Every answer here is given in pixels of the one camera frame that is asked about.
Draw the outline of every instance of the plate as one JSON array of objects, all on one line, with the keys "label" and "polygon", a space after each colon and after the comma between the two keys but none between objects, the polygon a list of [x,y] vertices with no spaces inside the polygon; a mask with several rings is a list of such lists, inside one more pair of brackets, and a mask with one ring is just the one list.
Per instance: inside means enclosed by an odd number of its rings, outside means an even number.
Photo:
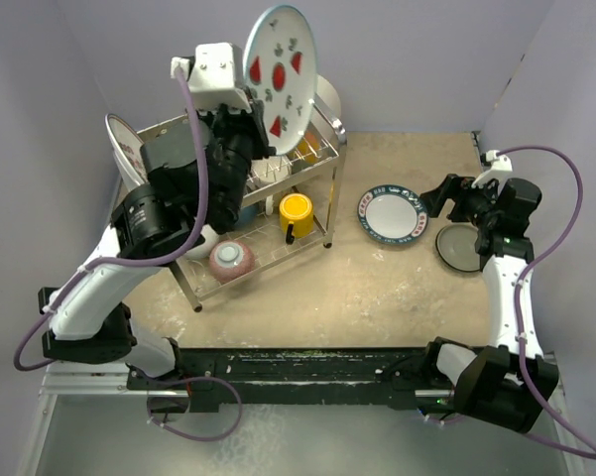
[{"label": "plate", "polygon": [[126,121],[114,114],[106,116],[106,130],[114,151],[115,162],[128,189],[148,181],[141,159],[143,141]]},{"label": "plate", "polygon": [[269,145],[282,156],[304,135],[317,90],[317,53],[310,26],[295,7],[280,5],[263,13],[247,39],[245,81],[265,103]]},{"label": "plate", "polygon": [[429,221],[418,195],[398,185],[379,185],[368,190],[359,200],[357,215],[372,238],[392,245],[415,241]]},{"label": "plate", "polygon": [[479,271],[480,256],[476,253],[478,230],[457,223],[447,225],[436,235],[436,251],[450,268],[463,273]]}]

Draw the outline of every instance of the plate with red pattern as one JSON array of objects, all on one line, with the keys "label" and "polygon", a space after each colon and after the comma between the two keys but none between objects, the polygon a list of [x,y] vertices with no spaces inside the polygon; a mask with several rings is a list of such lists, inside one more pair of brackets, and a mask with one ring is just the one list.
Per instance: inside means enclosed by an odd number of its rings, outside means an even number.
[{"label": "plate with red pattern", "polygon": [[245,80],[265,104],[269,145],[281,156],[302,139],[317,90],[317,54],[310,26],[295,7],[263,13],[247,39]]}]

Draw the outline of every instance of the wooden table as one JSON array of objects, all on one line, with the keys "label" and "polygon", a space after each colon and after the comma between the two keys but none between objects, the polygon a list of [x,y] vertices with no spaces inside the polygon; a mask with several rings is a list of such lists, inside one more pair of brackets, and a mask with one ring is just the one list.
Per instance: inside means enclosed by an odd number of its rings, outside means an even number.
[{"label": "wooden table", "polygon": [[[485,344],[488,304],[480,274],[447,269],[434,250],[448,210],[404,247],[373,241],[356,216],[371,186],[395,183],[421,193],[446,174],[479,170],[466,133],[351,133],[331,249],[316,247],[212,297],[201,313],[192,311],[167,269],[125,302],[133,318],[181,347],[424,346],[437,335]],[[318,203],[328,187],[316,179],[302,191]]]}]

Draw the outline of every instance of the wall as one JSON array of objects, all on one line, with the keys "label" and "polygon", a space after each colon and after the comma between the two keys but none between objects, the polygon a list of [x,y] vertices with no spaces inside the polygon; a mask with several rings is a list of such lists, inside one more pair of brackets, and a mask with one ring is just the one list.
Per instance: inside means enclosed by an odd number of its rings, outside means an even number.
[{"label": "wall", "polygon": [[[584,179],[575,230],[536,270],[534,313],[544,347],[557,355],[570,413],[596,439],[596,0],[554,3],[485,124],[485,148],[525,143],[566,152]],[[572,175],[546,155],[515,154],[513,162],[520,176],[542,188],[530,234],[543,251],[570,216]],[[596,462],[589,468],[596,475]]]},{"label": "wall", "polygon": [[42,381],[11,365],[37,290],[85,258],[111,199],[106,110],[54,1],[0,0],[0,476],[16,472]]},{"label": "wall", "polygon": [[[244,48],[278,0],[58,0],[113,111],[142,128],[181,113],[170,58]],[[294,0],[349,130],[480,130],[552,0]]]}]

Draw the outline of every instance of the dish rack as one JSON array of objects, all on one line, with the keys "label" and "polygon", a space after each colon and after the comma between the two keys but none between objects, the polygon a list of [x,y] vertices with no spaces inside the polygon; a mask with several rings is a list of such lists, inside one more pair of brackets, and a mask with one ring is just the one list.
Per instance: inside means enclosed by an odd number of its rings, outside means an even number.
[{"label": "dish rack", "polygon": [[[247,179],[247,188],[252,191],[243,197],[242,208],[262,202],[270,195],[298,191],[298,187],[307,180],[329,175],[330,193],[328,194],[327,203],[324,203],[325,208],[323,211],[326,215],[325,220],[322,221],[322,217],[317,216],[317,209],[320,207],[313,200],[315,210],[313,214],[313,231],[307,236],[297,238],[292,245],[285,243],[285,233],[280,228],[280,220],[276,213],[267,216],[264,212],[261,212],[248,226],[227,233],[225,235],[227,239],[239,240],[249,246],[256,257],[256,261],[255,268],[251,272],[226,284],[220,284],[212,277],[209,272],[209,260],[207,258],[196,261],[183,256],[171,263],[170,270],[194,311],[200,312],[202,310],[202,301],[238,286],[318,244],[322,244],[325,248],[332,246],[341,179],[346,159],[346,130],[341,121],[334,116],[319,96],[316,95],[312,102],[314,106],[313,114],[319,114],[324,119],[327,127],[333,132],[332,139],[330,141],[325,139],[311,123],[308,131],[316,138],[316,141],[312,142],[317,147],[304,140],[303,142],[308,149],[301,147],[301,151],[295,148],[290,152],[287,158],[291,162],[293,173],[280,181],[256,188],[257,177],[250,175]],[[186,116],[157,124],[141,131],[139,136],[146,142],[150,141],[166,133],[169,127],[181,121],[186,121]],[[271,166],[264,173],[273,174],[279,172],[274,171],[274,167],[286,166],[287,162],[280,160],[277,166]]]}]

